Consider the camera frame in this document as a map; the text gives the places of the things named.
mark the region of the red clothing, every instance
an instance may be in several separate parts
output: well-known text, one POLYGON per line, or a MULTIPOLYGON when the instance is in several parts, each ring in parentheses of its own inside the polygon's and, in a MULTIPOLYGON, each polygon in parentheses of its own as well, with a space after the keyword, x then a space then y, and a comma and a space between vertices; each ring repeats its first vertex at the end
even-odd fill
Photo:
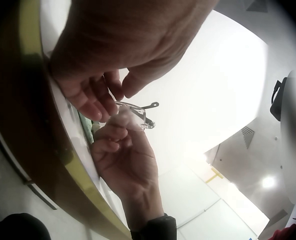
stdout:
POLYGON ((296 224, 286 227, 282 230, 276 230, 273 236, 268 240, 287 240, 292 232, 296 229, 296 224))

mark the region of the green object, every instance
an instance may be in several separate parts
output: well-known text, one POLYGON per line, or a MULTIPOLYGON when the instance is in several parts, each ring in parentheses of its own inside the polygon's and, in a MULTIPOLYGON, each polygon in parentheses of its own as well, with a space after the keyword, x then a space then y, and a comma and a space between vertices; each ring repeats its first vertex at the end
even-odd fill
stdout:
POLYGON ((92 130, 92 125, 93 124, 98 124, 99 125, 99 122, 98 121, 91 121, 90 119, 83 116, 80 112, 78 112, 78 114, 79 114, 79 117, 80 117, 82 128, 83 128, 84 133, 86 135, 87 142, 90 145, 90 144, 92 144, 94 142, 93 134, 92 134, 92 131, 91 131, 92 130))

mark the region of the black wristband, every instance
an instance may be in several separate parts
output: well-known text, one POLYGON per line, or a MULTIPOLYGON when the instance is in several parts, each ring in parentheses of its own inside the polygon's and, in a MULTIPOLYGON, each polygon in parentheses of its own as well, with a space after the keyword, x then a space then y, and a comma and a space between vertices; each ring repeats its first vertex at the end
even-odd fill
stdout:
POLYGON ((140 232, 131 232, 133 240, 176 240, 176 219, 165 214, 148 221, 140 232))

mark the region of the floor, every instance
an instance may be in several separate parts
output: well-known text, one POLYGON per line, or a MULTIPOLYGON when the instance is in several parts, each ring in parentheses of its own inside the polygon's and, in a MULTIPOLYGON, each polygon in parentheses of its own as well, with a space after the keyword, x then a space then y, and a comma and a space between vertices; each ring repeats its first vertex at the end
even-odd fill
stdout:
POLYGON ((14 213, 29 213, 47 227, 52 240, 104 240, 62 209, 53 210, 24 185, 0 151, 0 221, 14 213))

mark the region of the hand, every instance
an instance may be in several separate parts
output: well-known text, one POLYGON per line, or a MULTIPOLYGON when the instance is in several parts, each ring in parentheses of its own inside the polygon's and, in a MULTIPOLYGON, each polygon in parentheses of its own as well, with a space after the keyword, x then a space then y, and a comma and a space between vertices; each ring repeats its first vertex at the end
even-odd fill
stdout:
POLYGON ((128 226, 140 230, 164 211, 158 168, 144 131, 127 130, 128 119, 115 115, 95 132, 91 153, 99 175, 122 201, 128 226))
POLYGON ((181 59, 218 0, 72 0, 50 68, 86 117, 106 121, 181 59), (118 70, 128 68, 122 85, 118 70))

